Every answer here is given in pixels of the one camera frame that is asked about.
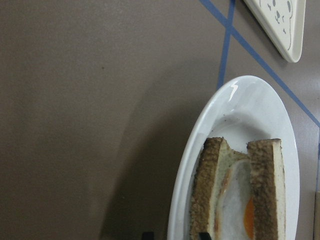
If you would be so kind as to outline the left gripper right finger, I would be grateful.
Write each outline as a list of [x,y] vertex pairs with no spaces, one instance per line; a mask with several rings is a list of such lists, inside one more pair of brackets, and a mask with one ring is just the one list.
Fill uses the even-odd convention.
[[199,240],[212,240],[212,238],[208,232],[199,232],[198,239]]

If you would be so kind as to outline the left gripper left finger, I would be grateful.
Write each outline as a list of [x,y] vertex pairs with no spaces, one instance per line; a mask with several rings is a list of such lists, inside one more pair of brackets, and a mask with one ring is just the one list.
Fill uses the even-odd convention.
[[142,233],[141,240],[154,240],[155,234],[153,231],[145,231]]

